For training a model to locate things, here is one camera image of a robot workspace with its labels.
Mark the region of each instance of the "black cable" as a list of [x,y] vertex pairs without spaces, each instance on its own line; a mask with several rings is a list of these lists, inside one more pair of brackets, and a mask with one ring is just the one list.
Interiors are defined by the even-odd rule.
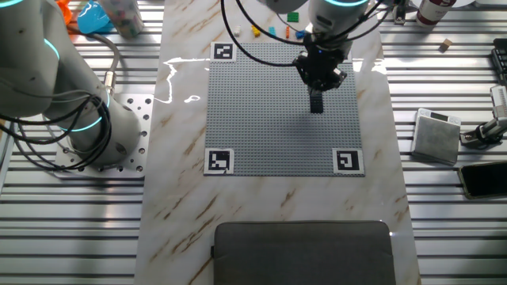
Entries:
[[350,41],[350,40],[357,40],[357,39],[359,39],[359,38],[361,38],[361,37],[363,37],[363,36],[366,36],[366,35],[367,35],[367,34],[369,34],[370,32],[373,32],[373,30],[374,30],[374,29],[377,29],[377,27],[379,27],[379,26],[383,23],[383,21],[384,21],[384,20],[386,20],[386,18],[387,18],[387,15],[388,15],[388,14],[389,14],[389,12],[386,12],[386,13],[383,15],[382,19],[380,19],[380,21],[378,21],[378,22],[377,22],[377,23],[376,23],[373,27],[371,27],[368,31],[363,32],[362,34],[360,34],[360,35],[358,35],[358,36],[353,36],[353,37],[351,37],[351,38],[348,38],[348,39],[346,39],[346,41]]
[[85,109],[86,105],[92,99],[93,99],[93,97],[89,97],[88,99],[86,99],[86,101],[84,101],[82,104],[79,105],[79,110],[78,110],[75,118],[73,119],[72,124],[69,126],[69,128],[63,134],[61,134],[60,136],[58,136],[54,139],[49,139],[49,140],[45,140],[45,141],[39,141],[39,140],[35,140],[35,139],[26,139],[26,138],[23,138],[22,136],[16,134],[15,132],[9,130],[8,128],[4,127],[1,124],[0,124],[0,130],[4,131],[6,134],[12,136],[15,139],[19,139],[19,140],[21,140],[23,142],[27,142],[27,143],[33,143],[33,144],[38,144],[38,145],[48,145],[48,144],[59,142],[60,140],[64,139],[66,136],[68,136],[71,133],[71,131],[74,129],[75,125],[78,123],[78,119],[79,119],[81,113]]
[[382,2],[383,2],[383,0],[379,0],[365,15],[363,15],[362,17],[360,17],[360,19],[356,22],[356,24],[350,26],[345,31],[337,34],[336,36],[330,37],[329,39],[315,41],[315,42],[313,42],[313,44],[326,44],[326,43],[332,42],[334,40],[338,40],[338,39],[340,39],[343,36],[348,35],[351,31],[353,31],[355,28],[357,28],[357,26],[363,24],[370,17],[370,15],[372,15],[372,13],[377,8],[379,8],[379,6],[380,6],[380,4],[382,4]]
[[83,103],[81,103],[74,110],[72,110],[69,113],[67,113],[65,116],[61,116],[61,117],[58,117],[58,118],[53,119],[53,120],[45,120],[45,121],[40,121],[40,122],[37,122],[37,121],[27,121],[27,120],[20,120],[18,118],[13,118],[13,117],[9,117],[9,116],[4,116],[2,114],[0,114],[0,119],[8,120],[10,122],[17,123],[17,124],[25,124],[25,125],[29,125],[29,126],[45,126],[45,125],[49,125],[49,124],[56,124],[58,122],[61,122],[63,120],[66,120],[66,119],[72,117],[72,115],[74,115],[75,113],[79,112],[79,110],[83,109],[85,107],[85,106],[83,106],[83,104],[84,105],[86,105],[85,103],[88,104],[88,102],[90,102],[90,98],[93,98],[93,96],[88,97],[87,100],[85,100]]
[[225,0],[220,0],[220,8],[222,10],[222,19],[223,19],[223,23],[225,24],[225,29],[227,30],[227,33],[231,37],[231,39],[234,42],[234,44],[239,48],[240,51],[242,51],[242,53],[244,53],[246,56],[248,56],[249,58],[251,58],[255,62],[262,63],[262,64],[265,64],[265,65],[269,65],[271,67],[293,67],[294,66],[294,64],[292,64],[292,63],[270,63],[270,62],[266,62],[266,61],[264,61],[262,59],[258,59],[255,56],[251,55],[248,51],[246,51],[246,49],[244,47],[242,47],[241,44],[239,44],[238,40],[236,40],[236,37],[234,36],[234,34],[231,31],[231,27],[229,26],[229,22],[227,21],[227,15],[225,14]]
[[[361,16],[360,19],[354,25],[347,28],[344,32],[340,32],[336,36],[330,37],[328,39],[316,40],[316,41],[312,42],[311,44],[312,45],[327,44],[327,43],[332,42],[334,40],[338,40],[338,39],[342,38],[343,36],[346,36],[351,31],[353,31],[357,26],[364,23],[370,17],[370,15],[382,4],[382,2],[383,2],[383,0],[379,0],[365,15]],[[262,32],[266,36],[268,36],[274,40],[278,40],[282,43],[304,46],[304,43],[285,40],[285,39],[279,38],[277,36],[272,35],[271,33],[267,32],[267,31],[265,31],[263,28],[261,28],[259,25],[257,25],[257,23],[255,23],[255,21],[250,17],[250,15],[246,12],[245,8],[241,4],[240,0],[236,0],[236,4],[238,5],[239,9],[242,11],[242,13],[246,17],[246,19],[250,22],[250,24],[252,24],[255,28],[257,28],[260,32]]]
[[[84,168],[84,167],[92,164],[105,151],[107,145],[109,144],[109,141],[111,139],[111,134],[112,134],[112,128],[111,128],[111,123],[110,123],[111,122],[110,121],[110,115],[109,115],[109,110],[107,109],[107,106],[100,99],[97,100],[97,98],[95,98],[95,100],[94,100],[93,103],[97,106],[97,111],[101,114],[101,117],[103,119],[102,120],[102,124],[103,125],[102,125],[102,129],[101,129],[102,131],[99,134],[99,137],[97,139],[97,140],[99,140],[99,143],[101,145],[100,145],[100,147],[98,147],[95,150],[93,150],[87,157],[83,158],[80,162],[75,163],[73,165],[69,165],[69,166],[56,165],[55,163],[53,163],[53,162],[47,160],[46,158],[44,158],[42,155],[38,154],[36,152],[36,150],[32,147],[32,145],[30,143],[27,143],[27,146],[29,147],[29,149],[38,158],[40,158],[43,162],[46,162],[46,163],[48,163],[49,165],[52,166],[52,167],[48,167],[46,165],[41,165],[37,161],[32,160],[29,157],[29,155],[27,155],[25,153],[25,151],[23,150],[23,148],[21,147],[21,144],[19,143],[19,140],[15,139],[14,142],[16,143],[17,148],[19,149],[19,151],[21,152],[21,154],[23,154],[23,156],[25,156],[27,158],[27,160],[29,160],[34,165],[39,166],[40,168],[46,169],[46,170],[63,171],[63,170],[81,169],[81,168]],[[22,136],[26,139],[25,132],[24,132],[24,130],[23,130],[23,128],[22,128],[21,125],[19,126],[19,129],[20,129],[20,133],[22,134]],[[101,137],[105,137],[106,135],[107,135],[107,139],[106,140],[101,139]]]
[[255,28],[257,28],[260,32],[262,32],[266,36],[268,36],[268,37],[270,37],[270,38],[272,38],[274,40],[278,40],[278,41],[280,41],[282,43],[293,44],[293,45],[298,45],[298,46],[303,46],[304,47],[304,43],[295,42],[295,41],[292,41],[292,40],[282,39],[282,38],[279,38],[278,36],[272,35],[270,32],[266,32],[263,28],[261,28],[261,26],[257,25],[257,23],[250,17],[250,15],[246,12],[245,8],[243,7],[243,5],[241,4],[241,2],[239,0],[236,0],[236,3],[238,4],[238,7],[241,10],[241,12],[243,13],[243,15],[250,22],[250,24],[252,24]]

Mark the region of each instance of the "black phone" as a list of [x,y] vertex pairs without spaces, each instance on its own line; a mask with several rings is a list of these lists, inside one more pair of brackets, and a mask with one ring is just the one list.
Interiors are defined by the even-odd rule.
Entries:
[[462,166],[458,174],[468,199],[507,196],[507,161]]

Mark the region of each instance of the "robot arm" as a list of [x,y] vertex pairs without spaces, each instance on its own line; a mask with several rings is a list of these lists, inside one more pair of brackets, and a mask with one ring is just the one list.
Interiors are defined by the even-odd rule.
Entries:
[[[299,8],[306,0],[259,0],[276,13]],[[337,69],[352,47],[347,40],[356,23],[361,22],[368,0],[310,0],[309,18],[312,31],[305,35],[302,51],[294,60],[303,82],[308,86],[310,109],[324,111],[322,92],[338,88],[347,74]]]

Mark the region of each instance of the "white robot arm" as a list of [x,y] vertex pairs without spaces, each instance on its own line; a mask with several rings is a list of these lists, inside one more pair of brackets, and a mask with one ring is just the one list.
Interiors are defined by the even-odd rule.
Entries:
[[[87,150],[96,151],[98,145],[101,151],[92,161],[96,167],[113,165],[134,150],[140,138],[136,115],[108,94],[75,49],[54,0],[0,0],[0,39],[3,119],[20,123],[20,117],[42,113],[57,120],[82,108],[57,124],[69,131],[71,144],[83,159],[91,162]],[[87,101],[92,96],[96,100]],[[3,131],[16,138],[12,130]]]
[[[276,13],[287,13],[307,0],[259,1]],[[365,21],[367,7],[368,0],[310,0],[309,18],[313,28],[303,40],[307,50],[299,54],[293,65],[308,86],[311,112],[322,113],[322,92],[338,88],[347,77],[337,65],[347,58],[352,47],[349,33]]]

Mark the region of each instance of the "marble surface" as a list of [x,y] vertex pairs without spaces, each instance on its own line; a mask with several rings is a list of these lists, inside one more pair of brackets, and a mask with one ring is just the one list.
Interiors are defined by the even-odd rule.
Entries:
[[[255,0],[243,3],[259,25],[275,26],[284,35],[284,24],[273,12]],[[226,11],[233,29],[242,26],[239,41],[271,41],[254,38],[234,4],[228,0]],[[299,13],[300,23],[294,26],[303,29],[307,6]],[[212,284],[210,247],[216,226],[284,220],[382,220],[392,232],[397,284],[419,284],[378,32],[355,41],[352,51],[364,178],[204,177],[212,41],[231,41],[219,1],[166,1],[135,284]]]

